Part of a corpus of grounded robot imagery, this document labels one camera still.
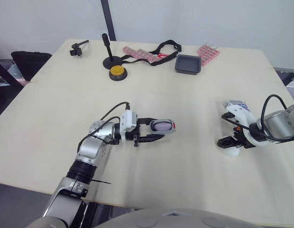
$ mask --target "dark floor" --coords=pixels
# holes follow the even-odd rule
[[[0,184],[0,228],[23,228],[41,217],[50,195]],[[97,204],[95,227],[132,209]]]

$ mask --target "light wooden table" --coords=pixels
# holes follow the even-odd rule
[[[173,119],[177,131],[166,142],[112,147],[98,177],[112,184],[91,183],[88,200],[203,209],[257,224],[294,226],[294,142],[241,149],[236,158],[216,146],[232,131],[220,118],[224,99],[246,101],[256,117],[270,94],[294,103],[261,51],[219,48],[220,55],[196,76],[174,72],[175,59],[159,66],[124,64],[128,77],[115,82],[102,66],[103,42],[91,40],[81,57],[71,57],[75,42],[80,40],[67,40],[0,116],[0,183],[51,194],[90,124],[128,101],[140,118]],[[112,53],[122,56],[124,46],[157,47],[111,42]],[[181,54],[196,55],[197,48],[182,46]],[[267,111],[280,109],[273,99]]]

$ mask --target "black stand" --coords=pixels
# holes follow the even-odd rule
[[[103,37],[103,40],[104,40],[104,45],[107,47],[107,51],[108,51],[108,54],[109,54],[109,57],[108,58],[105,58],[104,61],[103,61],[103,65],[106,69],[111,69],[113,66],[117,66],[117,65],[120,65],[123,63],[122,59],[118,56],[112,56],[112,52],[111,52],[111,49],[110,49],[110,41],[109,41],[109,38],[108,38],[108,35],[107,34],[103,34],[102,35]]]

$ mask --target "black lanyard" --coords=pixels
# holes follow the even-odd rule
[[[175,52],[173,52],[171,55],[168,55],[167,57],[165,58],[162,58],[161,60],[159,61],[156,61],[156,62],[149,62],[149,60],[145,59],[145,58],[139,58],[133,62],[129,62],[129,61],[126,61],[125,59],[128,59],[128,58],[131,58],[133,56],[130,56],[130,55],[125,55],[123,57],[121,57],[122,59],[122,63],[136,63],[136,62],[139,62],[139,61],[144,61],[144,62],[147,62],[149,63],[151,66],[157,66],[159,64],[162,64],[162,63],[165,63],[165,62],[168,62],[169,60],[171,59],[174,59],[177,54],[179,52],[181,52],[181,45],[177,44],[175,41],[173,41],[172,39],[169,39],[165,42],[162,42],[154,51],[149,51],[149,53],[153,54],[153,55],[158,55],[160,53],[160,50],[162,49],[163,46],[165,46],[166,44],[170,44],[170,45],[173,45],[174,46],[174,49],[176,49]]]

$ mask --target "white wall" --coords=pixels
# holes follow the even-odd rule
[[[294,68],[294,0],[109,0],[116,39],[256,48]]]
[[[116,39],[256,48],[294,68],[294,0],[109,0]],[[67,38],[101,39],[100,0],[0,0],[0,58],[54,53]]]
[[[100,0],[0,0],[0,58],[53,54],[67,38],[101,39],[106,31]]]

